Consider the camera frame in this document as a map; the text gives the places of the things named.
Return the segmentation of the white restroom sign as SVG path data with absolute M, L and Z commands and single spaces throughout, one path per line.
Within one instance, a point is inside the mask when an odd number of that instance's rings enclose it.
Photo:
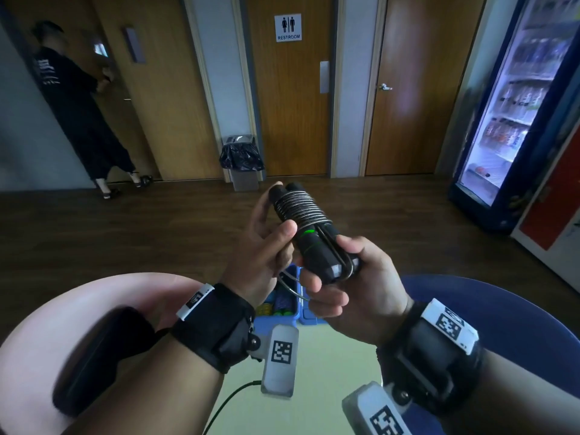
M 275 41 L 297 42 L 303 38 L 301 14 L 282 14 L 274 16 Z

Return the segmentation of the wooden restroom door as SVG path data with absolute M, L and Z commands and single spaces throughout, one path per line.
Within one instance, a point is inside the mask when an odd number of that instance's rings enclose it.
M 335 0 L 241 0 L 250 40 L 260 137 L 268 176 L 329 171 L 330 92 L 320 94 L 320 61 L 335 44 Z M 301 14 L 303 38 L 276 42 L 274 16 Z

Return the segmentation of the grey bin with black bag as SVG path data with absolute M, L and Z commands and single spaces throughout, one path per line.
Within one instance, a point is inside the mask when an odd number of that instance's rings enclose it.
M 258 173 L 265 166 L 254 135 L 229 136 L 221 139 L 219 163 L 228 171 L 230 182 L 236 192 L 257 191 Z

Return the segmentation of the grey door plaque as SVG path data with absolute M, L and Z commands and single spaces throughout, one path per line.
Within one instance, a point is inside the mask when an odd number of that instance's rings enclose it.
M 136 29 L 133 26 L 123 26 L 121 27 L 121 32 L 127 45 L 127 51 L 129 52 L 131 61 L 134 64 L 146 64 L 146 57 Z

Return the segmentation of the blue round chair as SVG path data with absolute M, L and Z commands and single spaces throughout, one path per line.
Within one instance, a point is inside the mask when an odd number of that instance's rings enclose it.
M 441 301 L 478 330 L 482 345 L 580 399 L 580 339 L 531 302 L 475 279 L 410 275 L 397 288 Z

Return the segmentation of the person's left forearm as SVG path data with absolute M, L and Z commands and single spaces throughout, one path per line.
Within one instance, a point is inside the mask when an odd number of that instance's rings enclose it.
M 223 380 L 165 336 L 62 435 L 201 435 Z

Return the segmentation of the blue glass drinks fridge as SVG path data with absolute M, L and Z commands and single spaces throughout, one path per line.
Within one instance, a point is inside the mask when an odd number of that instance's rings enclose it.
M 508 234 L 580 92 L 580 0 L 517 0 L 459 157 L 449 199 Z

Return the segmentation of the person's right hand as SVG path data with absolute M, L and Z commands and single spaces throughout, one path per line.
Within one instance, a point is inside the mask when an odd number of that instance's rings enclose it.
M 359 272 L 347 280 L 323 285 L 309 270 L 301 270 L 299 280 L 305 290 L 346 292 L 349 303 L 342 315 L 323 320 L 338 333 L 375 347 L 392 339 L 414 303 L 390 256 L 379 247 L 378 263 L 361 263 Z

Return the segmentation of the person's right forearm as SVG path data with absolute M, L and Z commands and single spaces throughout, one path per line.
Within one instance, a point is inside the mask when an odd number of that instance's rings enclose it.
M 579 398 L 491 351 L 462 415 L 481 434 L 580 435 Z

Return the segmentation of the blue plastic box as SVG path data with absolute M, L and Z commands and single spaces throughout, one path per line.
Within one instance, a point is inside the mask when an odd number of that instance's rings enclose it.
M 326 323 L 310 311 L 309 298 L 298 281 L 300 272 L 301 267 L 291 264 L 280 274 L 274 290 L 256 309 L 253 323 L 257 334 L 267 335 L 279 324 L 296 327 L 297 324 L 315 326 Z

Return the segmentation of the wooden door with grey plaque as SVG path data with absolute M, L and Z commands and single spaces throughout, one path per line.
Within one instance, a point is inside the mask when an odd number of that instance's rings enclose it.
M 192 35 L 181 0 L 92 0 L 162 179 L 223 179 Z M 131 61 L 133 26 L 146 64 Z

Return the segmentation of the person's left hand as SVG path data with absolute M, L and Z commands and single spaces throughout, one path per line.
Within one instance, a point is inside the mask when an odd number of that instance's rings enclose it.
M 266 238 L 280 225 L 268 227 L 270 207 L 269 190 L 266 190 L 257 201 L 219 279 L 219 283 L 253 307 L 265 301 L 274 289 L 279 273 L 290 265 L 266 262 Z

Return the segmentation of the red and white vending machine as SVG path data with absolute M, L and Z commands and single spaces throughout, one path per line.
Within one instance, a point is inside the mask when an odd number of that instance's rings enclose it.
M 580 293 L 580 120 L 511 237 Z

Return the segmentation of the black pouch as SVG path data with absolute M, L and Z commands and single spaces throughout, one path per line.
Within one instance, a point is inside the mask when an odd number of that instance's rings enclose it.
M 54 407 L 67 417 L 78 417 L 118 377 L 122 360 L 149 351 L 164 336 L 134 307 L 109 311 L 76 345 L 52 392 Z

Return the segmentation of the pink round chair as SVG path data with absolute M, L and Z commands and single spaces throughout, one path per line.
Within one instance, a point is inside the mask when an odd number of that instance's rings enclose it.
M 69 290 L 33 311 L 0 346 L 0 429 L 5 435 L 61 435 L 73 419 L 54 407 L 54 386 L 98 322 L 121 306 L 146 315 L 163 306 L 159 327 L 170 327 L 202 285 L 161 272 L 115 275 Z

